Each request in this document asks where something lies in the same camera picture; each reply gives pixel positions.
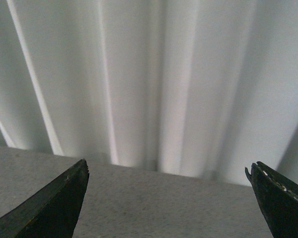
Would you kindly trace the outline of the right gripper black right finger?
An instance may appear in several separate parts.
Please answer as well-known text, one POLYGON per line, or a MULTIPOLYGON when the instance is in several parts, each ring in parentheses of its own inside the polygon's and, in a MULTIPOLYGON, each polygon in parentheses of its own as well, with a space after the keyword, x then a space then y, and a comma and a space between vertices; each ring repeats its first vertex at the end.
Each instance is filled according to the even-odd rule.
POLYGON ((260 161, 245 174, 273 237, 298 238, 298 184, 260 161))

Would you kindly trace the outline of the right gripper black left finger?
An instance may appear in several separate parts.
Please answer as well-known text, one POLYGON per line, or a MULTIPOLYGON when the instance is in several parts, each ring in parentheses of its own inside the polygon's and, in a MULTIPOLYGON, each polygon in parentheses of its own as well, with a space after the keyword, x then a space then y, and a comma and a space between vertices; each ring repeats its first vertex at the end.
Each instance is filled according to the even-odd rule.
POLYGON ((85 159, 0 217, 0 238, 71 238, 89 179, 85 159))

